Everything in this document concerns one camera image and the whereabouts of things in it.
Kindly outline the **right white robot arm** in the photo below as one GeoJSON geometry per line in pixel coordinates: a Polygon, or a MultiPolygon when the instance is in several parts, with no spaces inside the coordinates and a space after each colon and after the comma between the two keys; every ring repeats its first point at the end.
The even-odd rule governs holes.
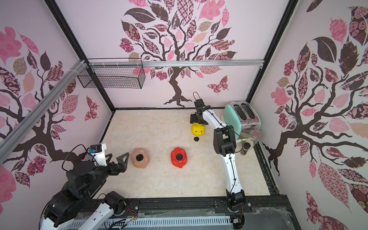
{"type": "Polygon", "coordinates": [[[196,107],[191,114],[190,123],[209,125],[213,128],[213,147],[224,164],[227,178],[226,202],[228,209],[236,211],[236,208],[246,202],[246,196],[242,188],[235,161],[236,138],[233,126],[227,125],[215,114],[209,105],[196,107]]]}

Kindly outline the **red piggy bank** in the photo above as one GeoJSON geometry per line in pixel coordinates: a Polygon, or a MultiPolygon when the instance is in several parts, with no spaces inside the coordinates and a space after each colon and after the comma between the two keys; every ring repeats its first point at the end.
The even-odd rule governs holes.
{"type": "Polygon", "coordinates": [[[183,168],[187,163],[186,151],[182,148],[175,148],[171,152],[171,162],[172,165],[177,168],[183,168]]]}

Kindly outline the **peach piggy bank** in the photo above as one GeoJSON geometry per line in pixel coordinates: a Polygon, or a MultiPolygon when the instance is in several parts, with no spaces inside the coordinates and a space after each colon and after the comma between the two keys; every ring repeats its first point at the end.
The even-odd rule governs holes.
{"type": "Polygon", "coordinates": [[[144,169],[150,162],[149,154],[144,149],[136,149],[133,151],[131,156],[131,162],[134,167],[144,169]]]}

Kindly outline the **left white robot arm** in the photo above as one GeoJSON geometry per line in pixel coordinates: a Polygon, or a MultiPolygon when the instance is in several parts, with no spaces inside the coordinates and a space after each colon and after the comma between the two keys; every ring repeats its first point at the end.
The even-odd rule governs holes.
{"type": "MultiPolygon", "coordinates": [[[[103,187],[106,179],[110,175],[119,175],[126,171],[128,158],[127,152],[117,157],[116,163],[109,162],[106,166],[96,166],[92,161],[83,161],[67,171],[68,181],[47,203],[40,218],[39,229],[68,229],[80,211],[103,187]]],[[[125,207],[123,196],[115,191],[106,194],[94,214],[82,225],[82,229],[98,229],[113,215],[122,214],[125,207]]]]}

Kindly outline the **yellow piggy bank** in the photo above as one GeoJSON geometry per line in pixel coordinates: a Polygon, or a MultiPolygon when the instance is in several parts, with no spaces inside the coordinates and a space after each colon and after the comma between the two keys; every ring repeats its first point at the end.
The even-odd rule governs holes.
{"type": "Polygon", "coordinates": [[[192,134],[196,137],[200,137],[205,134],[205,125],[199,123],[193,123],[191,127],[192,134]]]}

